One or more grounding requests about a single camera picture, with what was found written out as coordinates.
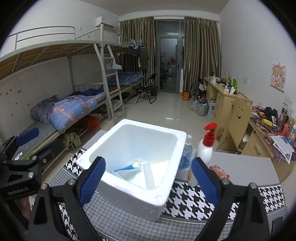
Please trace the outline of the right hand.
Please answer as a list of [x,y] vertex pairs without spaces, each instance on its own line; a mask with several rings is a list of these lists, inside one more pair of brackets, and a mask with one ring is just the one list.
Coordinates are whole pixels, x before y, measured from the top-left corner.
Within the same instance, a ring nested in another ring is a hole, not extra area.
[[22,215],[27,219],[30,220],[32,214],[32,207],[30,203],[30,197],[24,197],[18,200],[15,200],[15,204],[21,211]]

